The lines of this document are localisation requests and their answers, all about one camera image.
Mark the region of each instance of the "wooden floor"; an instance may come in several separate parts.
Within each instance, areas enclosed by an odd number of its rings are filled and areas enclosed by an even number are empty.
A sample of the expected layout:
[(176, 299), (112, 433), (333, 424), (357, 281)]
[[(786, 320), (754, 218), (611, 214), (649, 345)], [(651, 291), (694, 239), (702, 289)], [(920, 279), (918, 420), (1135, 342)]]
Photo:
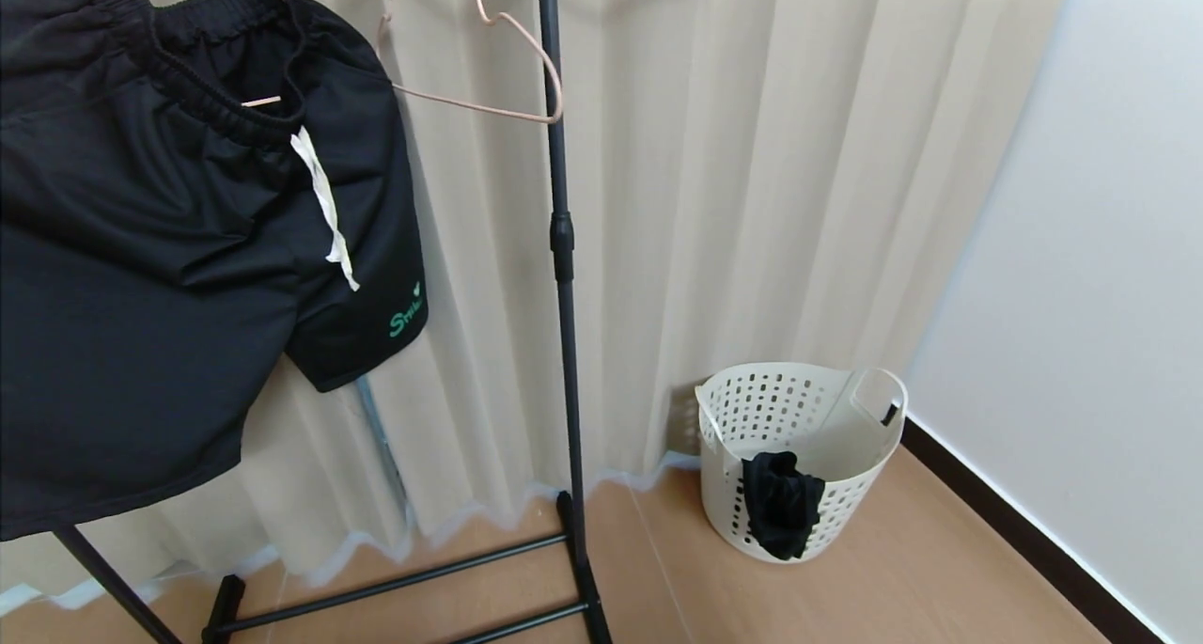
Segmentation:
[[(1101, 643), (1103, 637), (914, 456), (900, 450), (836, 542), (780, 567), (727, 545), (701, 510), (698, 473), (669, 471), (647, 492), (605, 483), (588, 501), (589, 554), (617, 644)], [(279, 565), (248, 581), (242, 615), (413, 572), (558, 526), (539, 501), (521, 527), (473, 520), (444, 546), (420, 543), (397, 566), (360, 549), (330, 585), (308, 589)], [(154, 609), (197, 643), (214, 585), (173, 579)], [(454, 640), (575, 598), (557, 545), (431, 583), (239, 633), (235, 644)], [(4, 644), (149, 642), (105, 598), (78, 611), (35, 602), (0, 619)], [(573, 616), (508, 644), (585, 644)]]

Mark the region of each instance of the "pink wire hanger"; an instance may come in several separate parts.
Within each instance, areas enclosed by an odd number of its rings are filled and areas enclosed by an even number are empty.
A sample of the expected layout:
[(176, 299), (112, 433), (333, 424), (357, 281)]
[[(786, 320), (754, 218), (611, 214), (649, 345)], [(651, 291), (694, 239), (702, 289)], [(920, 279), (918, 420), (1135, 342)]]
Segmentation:
[[(478, 110), (481, 113), (491, 113), (493, 116), (502, 116), (504, 118), (518, 118), (518, 120), (529, 120), (544, 125), (551, 125), (558, 123), (559, 118), (562, 118), (564, 113), (564, 88), (559, 78), (559, 71), (556, 70), (555, 63), (551, 63), (551, 58), (547, 57), (546, 52), (544, 52), (543, 46), (539, 45), (539, 41), (537, 41), (534, 36), (532, 36), (531, 33), (522, 26), (522, 24), (517, 23), (517, 20), (514, 17), (510, 17), (510, 14), (506, 13), (506, 11), (498, 11), (496, 17), (490, 17), (490, 14), (487, 14), (487, 12), (485, 11), (485, 1), (482, 0), (475, 0), (475, 1), (476, 1), (478, 14), (480, 14), (480, 19), (482, 23), (486, 24), (486, 26), (494, 26), (494, 24), (497, 24), (498, 22), (505, 22), (508, 24), (511, 24), (511, 26), (514, 26), (515, 30), (517, 30), (517, 33), (521, 33), (523, 39), (527, 41), (527, 45), (529, 45), (531, 48), (535, 49), (535, 53), (539, 55), (540, 60), (543, 60), (544, 70), (547, 72), (547, 77), (551, 78), (552, 94), (555, 94), (556, 96), (556, 108), (552, 111), (551, 116), (538, 116), (534, 113), (521, 113), (517, 112), (516, 110), (493, 108), (492, 105), (470, 104), (469, 101), (450, 99), (450, 96), (438, 96), (433, 94), (427, 94), (425, 91), (417, 91), (415, 90), (415, 88), (401, 87), (396, 83), (392, 83), (392, 87), (396, 88), (396, 90), (398, 91), (404, 91), (405, 94), (413, 96), (421, 96), (421, 99), (427, 99), (429, 101), (439, 101), (440, 104), (458, 105), (458, 107), (461, 108)], [(392, 12), (391, 10), (389, 10), (389, 5), (386, 5), (385, 13), (383, 14), (383, 17), (380, 17), (380, 24), (377, 28), (377, 45), (375, 45), (377, 57), (380, 57), (380, 49), (384, 45), (384, 36), (387, 33), (387, 24), (390, 22), (392, 22)], [(279, 96), (267, 96), (267, 99), (245, 101), (245, 104), (243, 105), (249, 108), (254, 107), (254, 105), (275, 104), (275, 101), (279, 100), (280, 100)]]

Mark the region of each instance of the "elastic waistband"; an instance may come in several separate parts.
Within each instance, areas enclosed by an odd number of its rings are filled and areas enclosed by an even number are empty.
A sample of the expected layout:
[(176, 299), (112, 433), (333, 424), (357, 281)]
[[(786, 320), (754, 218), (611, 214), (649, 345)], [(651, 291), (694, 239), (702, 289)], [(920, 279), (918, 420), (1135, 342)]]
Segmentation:
[[(294, 83), (289, 66), (308, 45), (309, 13), (302, 0), (185, 0), (172, 6), (154, 6), (149, 0), (94, 0), (107, 11), (113, 31), (135, 63), (159, 79), (164, 89), (215, 130), (250, 146), (271, 143), (286, 147), (304, 119), (304, 95)], [(289, 17), (297, 31), (297, 47), (284, 69), (284, 93), (292, 93), (296, 110), (277, 117), (242, 105), (244, 96), (232, 96), (201, 77), (188, 63), (164, 48), (162, 41), (195, 45), (242, 35), (271, 19)]]

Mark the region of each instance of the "dark baseboard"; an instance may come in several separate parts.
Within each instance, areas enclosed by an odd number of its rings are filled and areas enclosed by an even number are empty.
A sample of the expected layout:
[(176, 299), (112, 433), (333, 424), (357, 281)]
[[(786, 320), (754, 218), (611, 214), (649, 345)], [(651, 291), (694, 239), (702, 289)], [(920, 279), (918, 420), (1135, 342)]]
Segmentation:
[(907, 421), (902, 430), (902, 445), (968, 503), (1107, 639), (1115, 644), (1162, 644), (1161, 638), (1139, 622), (1065, 550), (1032, 526), (925, 430)]

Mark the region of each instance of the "green logo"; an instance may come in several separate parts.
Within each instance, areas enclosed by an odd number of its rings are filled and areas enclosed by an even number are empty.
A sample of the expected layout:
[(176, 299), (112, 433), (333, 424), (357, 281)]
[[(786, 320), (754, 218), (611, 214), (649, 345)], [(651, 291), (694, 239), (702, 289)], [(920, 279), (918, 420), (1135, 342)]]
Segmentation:
[(401, 332), (407, 325), (409, 325), (410, 320), (414, 319), (417, 311), (422, 309), (422, 283), (417, 283), (414, 285), (414, 302), (410, 302), (409, 308), (395, 314), (392, 319), (389, 320), (389, 326), (392, 327), (392, 331), (389, 332), (390, 338), (397, 338), (401, 336)]

